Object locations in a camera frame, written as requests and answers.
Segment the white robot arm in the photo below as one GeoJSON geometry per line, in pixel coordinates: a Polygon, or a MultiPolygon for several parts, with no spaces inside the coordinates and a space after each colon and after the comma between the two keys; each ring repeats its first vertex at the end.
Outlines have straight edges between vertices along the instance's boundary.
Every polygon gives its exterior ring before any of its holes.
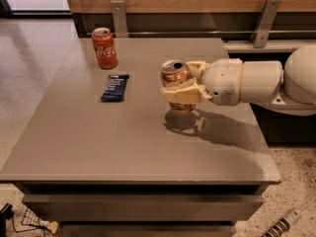
{"type": "Polygon", "coordinates": [[[171,59],[161,69],[161,94],[178,113],[209,100],[250,103],[294,116],[316,114],[316,46],[295,50],[286,63],[222,58],[212,63],[171,59]]]}

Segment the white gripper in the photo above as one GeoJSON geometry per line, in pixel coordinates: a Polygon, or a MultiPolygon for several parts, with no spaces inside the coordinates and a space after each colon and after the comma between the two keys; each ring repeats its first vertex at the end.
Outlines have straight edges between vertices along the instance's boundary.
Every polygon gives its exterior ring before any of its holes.
{"type": "Polygon", "coordinates": [[[218,106],[240,103],[243,61],[239,58],[219,59],[209,65],[205,61],[188,61],[192,79],[179,86],[162,87],[162,96],[176,104],[199,104],[211,100],[218,106]]]}

